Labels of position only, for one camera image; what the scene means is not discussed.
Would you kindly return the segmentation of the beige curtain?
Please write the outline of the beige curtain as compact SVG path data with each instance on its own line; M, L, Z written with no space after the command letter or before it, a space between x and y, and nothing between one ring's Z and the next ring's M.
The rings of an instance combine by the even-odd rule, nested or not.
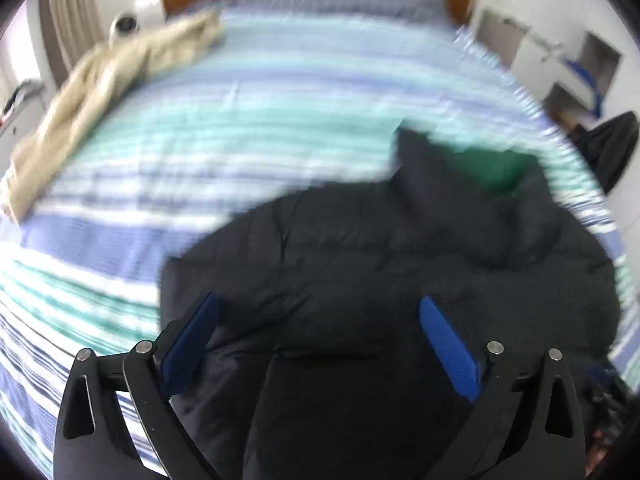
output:
M52 18L62 62L69 73L82 57L106 40L96 0L44 0Z

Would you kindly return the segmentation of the small white fan heater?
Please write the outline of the small white fan heater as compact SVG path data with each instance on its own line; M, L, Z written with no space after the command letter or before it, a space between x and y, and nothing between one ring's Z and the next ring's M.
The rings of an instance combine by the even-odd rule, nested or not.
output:
M110 26L110 40L122 40L135 34L140 29L140 24L136 14L125 12L114 18Z

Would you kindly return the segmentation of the white low drawer cabinet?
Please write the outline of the white low drawer cabinet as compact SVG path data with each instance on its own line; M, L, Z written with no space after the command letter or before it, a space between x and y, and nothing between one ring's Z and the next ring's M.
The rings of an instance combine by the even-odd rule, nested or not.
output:
M40 80L25 80L11 96L9 114L3 116L0 138L0 170L4 174L10 166L15 145L33 133L46 114L44 83Z

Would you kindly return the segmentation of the striped blue green bed sheet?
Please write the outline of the striped blue green bed sheet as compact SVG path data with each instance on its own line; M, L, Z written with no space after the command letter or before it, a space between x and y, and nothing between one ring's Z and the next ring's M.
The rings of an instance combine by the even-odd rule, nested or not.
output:
M1 419L40 474L85 347L152 337L165 260L294 188L374 178L408 122L456 148L536 155L554 198L616 266L610 357L639 385L639 305L596 179L540 104L463 30L384 18L227 11L196 64L128 92L32 213L1 225Z

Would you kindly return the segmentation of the white desk with drawers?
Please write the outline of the white desk with drawers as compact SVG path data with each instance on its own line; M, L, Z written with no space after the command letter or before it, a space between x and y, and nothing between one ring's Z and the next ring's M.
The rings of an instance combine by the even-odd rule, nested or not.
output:
M589 89L565 64L567 58L576 60L566 55L562 44L489 9L483 11L476 39L500 58L548 112L594 118L587 110Z

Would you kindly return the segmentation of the cream fleece blanket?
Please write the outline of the cream fleece blanket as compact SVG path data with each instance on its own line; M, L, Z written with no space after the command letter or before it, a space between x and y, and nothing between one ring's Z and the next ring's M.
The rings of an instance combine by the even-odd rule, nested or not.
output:
M222 37L220 13L202 11L97 44L75 65L35 128L15 145L1 179L1 212L20 223L50 181L127 91L199 60Z

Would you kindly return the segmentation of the blue cloth on desk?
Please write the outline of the blue cloth on desk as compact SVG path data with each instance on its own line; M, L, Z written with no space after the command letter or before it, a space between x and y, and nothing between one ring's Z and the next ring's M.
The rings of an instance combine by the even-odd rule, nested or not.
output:
M589 89L587 110L594 118L600 119L602 117L603 96L598 90L596 80L577 61L567 58L565 64Z

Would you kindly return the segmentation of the black puffer jacket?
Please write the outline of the black puffer jacket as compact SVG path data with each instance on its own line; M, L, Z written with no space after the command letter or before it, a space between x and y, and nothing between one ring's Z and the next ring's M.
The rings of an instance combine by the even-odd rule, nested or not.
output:
M225 479L421 479L471 411L419 318L431 300L474 359L598 362L620 322L614 266L536 159L506 186L399 129L395 173L288 194L169 259L160 315L204 292L220 322L175 408Z

